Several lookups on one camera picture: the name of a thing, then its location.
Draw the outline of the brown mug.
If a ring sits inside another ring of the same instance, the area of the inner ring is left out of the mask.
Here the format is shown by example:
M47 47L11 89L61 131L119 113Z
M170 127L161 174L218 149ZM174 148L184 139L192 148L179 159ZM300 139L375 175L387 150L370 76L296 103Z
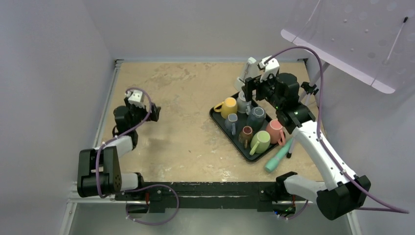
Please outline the brown mug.
M253 138L253 129L250 126L244 126L238 136L238 141L247 149Z

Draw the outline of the light green mug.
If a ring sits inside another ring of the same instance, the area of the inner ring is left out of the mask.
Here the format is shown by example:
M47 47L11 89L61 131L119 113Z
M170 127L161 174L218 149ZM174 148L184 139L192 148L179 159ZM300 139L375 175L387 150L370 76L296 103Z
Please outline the light green mug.
M250 143L250 155L264 153L270 145L270 134L264 130L258 131L252 138Z

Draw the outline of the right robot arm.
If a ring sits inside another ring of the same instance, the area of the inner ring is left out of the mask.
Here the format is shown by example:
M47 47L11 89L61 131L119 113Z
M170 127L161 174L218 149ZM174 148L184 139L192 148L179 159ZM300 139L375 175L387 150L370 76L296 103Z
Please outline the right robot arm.
M297 195L315 203L323 216L335 220L363 206L371 182L358 176L340 158L322 133L312 111L299 100L301 85L290 73L247 78L242 87L247 101L266 100L276 110L278 121L306 150L323 181L305 179L294 172L277 177L276 196Z

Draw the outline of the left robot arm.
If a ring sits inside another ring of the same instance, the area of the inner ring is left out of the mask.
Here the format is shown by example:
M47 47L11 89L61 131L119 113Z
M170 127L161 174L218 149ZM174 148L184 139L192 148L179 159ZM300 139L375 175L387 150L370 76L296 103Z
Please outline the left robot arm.
M139 173L122 174L119 158L134 150L138 143L137 125L146 121L157 122L161 107L155 103L147 109L145 105L125 104L114 109L115 126L112 139L101 147L84 149L79 153L77 192L82 198L105 197L121 191L133 200L146 194Z

